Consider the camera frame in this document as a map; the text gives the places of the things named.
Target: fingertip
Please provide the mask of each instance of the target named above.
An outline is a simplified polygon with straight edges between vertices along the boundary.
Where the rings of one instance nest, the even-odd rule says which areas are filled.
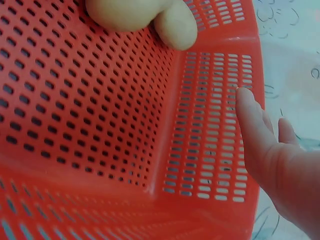
[[[255,96],[249,89],[245,87],[238,87],[235,91],[235,99],[237,102],[243,104],[252,104],[255,103]]]

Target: plastic basket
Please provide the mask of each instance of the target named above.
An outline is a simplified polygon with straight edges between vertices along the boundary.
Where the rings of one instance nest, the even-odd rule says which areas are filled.
[[[251,235],[236,87],[264,103],[251,1],[188,1],[192,49],[111,33],[80,0],[0,0],[1,239]]]

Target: perforated plastic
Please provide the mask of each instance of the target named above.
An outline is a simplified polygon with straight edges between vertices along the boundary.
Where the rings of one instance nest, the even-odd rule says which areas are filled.
[[[1,239],[249,239],[236,87],[264,103],[252,3],[186,1],[194,47],[83,1],[0,0]]]

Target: finger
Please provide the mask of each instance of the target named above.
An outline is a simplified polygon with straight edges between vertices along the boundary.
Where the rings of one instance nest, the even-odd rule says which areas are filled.
[[[260,105],[258,102],[256,102],[256,104],[257,104],[258,107],[261,109],[261,112],[262,112],[262,120],[263,120],[264,124],[265,124],[266,127],[270,130],[270,132],[271,132],[272,134],[275,134],[275,133],[274,133],[274,128],[273,128],[273,126],[272,126],[272,123],[271,123],[271,120],[270,120],[270,117],[269,117],[268,113],[266,113],[266,111],[261,108],[261,105]]]
[[[246,88],[238,88],[236,91],[236,114],[244,147],[250,149],[257,160],[262,160],[277,141],[266,126],[253,93]]]
[[[279,127],[279,135],[278,135],[279,143],[292,144],[292,145],[299,146],[295,130],[292,127],[291,123],[286,118],[279,119],[278,127]]]

